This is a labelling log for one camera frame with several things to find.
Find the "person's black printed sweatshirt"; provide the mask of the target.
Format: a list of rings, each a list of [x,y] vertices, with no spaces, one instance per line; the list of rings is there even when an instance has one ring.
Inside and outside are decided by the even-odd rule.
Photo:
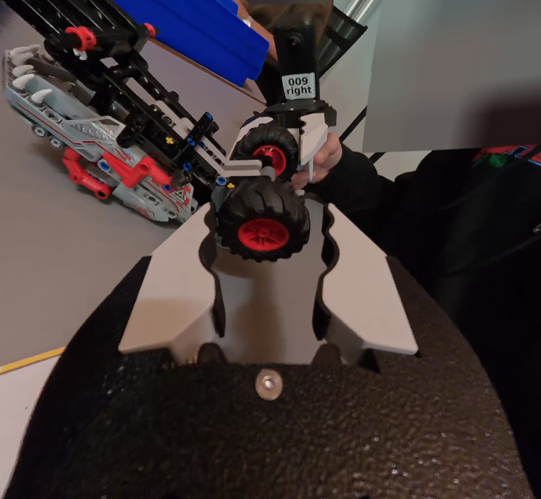
[[[477,352],[513,424],[540,440],[540,145],[429,153],[382,178],[377,242]]]

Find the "person's right forearm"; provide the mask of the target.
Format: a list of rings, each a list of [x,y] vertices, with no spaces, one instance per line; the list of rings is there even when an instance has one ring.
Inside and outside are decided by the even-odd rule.
[[[378,239],[383,226],[396,212],[416,171],[389,180],[377,172],[364,154],[339,143],[342,155],[317,183],[306,186],[323,203],[334,204],[362,232]]]

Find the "light grey desk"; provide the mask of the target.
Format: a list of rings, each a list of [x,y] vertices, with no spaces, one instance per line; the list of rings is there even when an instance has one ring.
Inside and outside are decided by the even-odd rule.
[[[312,308],[323,271],[322,205],[307,200],[312,230],[302,252],[254,263],[218,249],[234,360],[306,362],[315,352]],[[1,364],[68,344],[139,261],[164,241],[180,271],[179,224],[154,222],[115,198],[69,181],[60,152],[1,98]]]

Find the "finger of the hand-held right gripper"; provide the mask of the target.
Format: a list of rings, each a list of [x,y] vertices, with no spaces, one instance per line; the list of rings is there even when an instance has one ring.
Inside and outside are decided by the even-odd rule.
[[[273,118],[268,116],[267,114],[257,113],[253,117],[249,118],[246,122],[244,122],[238,132],[236,139],[234,140],[232,144],[232,147],[230,148],[228,152],[228,157],[229,158],[234,157],[234,151],[235,151],[236,145],[250,130],[258,127],[259,125],[267,124],[272,121],[273,121]]]
[[[301,116],[300,123],[299,166],[307,169],[307,172],[300,172],[296,176],[296,183],[300,183],[301,176],[307,176],[308,183],[311,183],[314,176],[314,158],[327,141],[329,126],[323,113]]]

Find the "grey toy truck body shell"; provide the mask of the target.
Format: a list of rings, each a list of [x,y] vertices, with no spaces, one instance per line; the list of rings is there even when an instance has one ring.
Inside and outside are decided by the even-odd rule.
[[[62,152],[70,180],[98,199],[115,197],[152,221],[184,223],[197,210],[193,185],[138,146],[122,148],[122,121],[98,115],[90,91],[39,45],[8,49],[2,91],[11,108]]]

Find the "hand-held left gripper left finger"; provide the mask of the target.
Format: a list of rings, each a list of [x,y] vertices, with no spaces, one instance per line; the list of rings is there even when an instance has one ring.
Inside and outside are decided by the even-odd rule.
[[[225,335],[226,311],[217,258],[216,219],[207,203],[150,258],[122,339],[121,354],[167,349],[178,364]]]

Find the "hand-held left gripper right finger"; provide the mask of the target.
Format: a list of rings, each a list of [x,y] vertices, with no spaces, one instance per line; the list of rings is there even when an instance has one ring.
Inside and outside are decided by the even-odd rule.
[[[335,205],[323,208],[322,260],[313,330],[342,361],[359,364],[369,351],[418,353],[388,256]]]

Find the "large blue storage bin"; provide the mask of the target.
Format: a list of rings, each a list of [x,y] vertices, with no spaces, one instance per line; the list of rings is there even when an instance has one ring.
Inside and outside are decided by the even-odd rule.
[[[113,0],[159,42],[243,86],[260,76],[269,43],[238,18],[233,0]]]

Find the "white instruction booklet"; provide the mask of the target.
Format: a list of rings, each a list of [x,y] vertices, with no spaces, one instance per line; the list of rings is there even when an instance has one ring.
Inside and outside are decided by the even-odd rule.
[[[60,347],[1,366],[1,497],[37,399],[64,350]]]

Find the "black toy wheel red hub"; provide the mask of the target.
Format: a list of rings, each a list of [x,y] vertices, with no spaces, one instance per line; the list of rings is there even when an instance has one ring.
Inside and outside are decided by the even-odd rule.
[[[243,180],[216,214],[220,245],[257,263],[289,259],[308,243],[310,217],[294,189],[268,177]]]
[[[233,160],[259,160],[272,167],[277,178],[288,182],[299,165],[299,146],[293,134],[275,121],[249,130],[233,148]]]

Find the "black ribbed toy part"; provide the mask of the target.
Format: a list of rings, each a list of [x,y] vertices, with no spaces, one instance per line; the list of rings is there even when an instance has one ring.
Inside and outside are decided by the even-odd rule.
[[[112,0],[1,0],[53,46],[102,57],[140,52],[156,35]]]

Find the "black toy truck chassis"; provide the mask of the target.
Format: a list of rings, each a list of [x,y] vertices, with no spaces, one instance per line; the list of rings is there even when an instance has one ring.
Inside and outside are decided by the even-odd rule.
[[[213,143],[216,123],[209,113],[199,120],[154,77],[140,55],[150,37],[148,24],[123,26],[61,25],[44,35],[45,49],[91,92],[90,105],[112,117],[114,103],[125,110],[123,130],[116,139],[122,148],[139,146],[166,170],[166,191],[195,177],[208,188],[239,185],[242,180],[271,178],[270,161],[261,157],[231,160],[219,157]]]

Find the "person's right hand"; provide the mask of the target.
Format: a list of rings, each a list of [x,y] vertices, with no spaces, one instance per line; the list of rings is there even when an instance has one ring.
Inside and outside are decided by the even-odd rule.
[[[329,132],[326,142],[312,159],[312,164],[301,168],[292,178],[291,185],[295,190],[301,190],[310,184],[321,183],[340,161],[342,157],[342,144],[339,135]]]

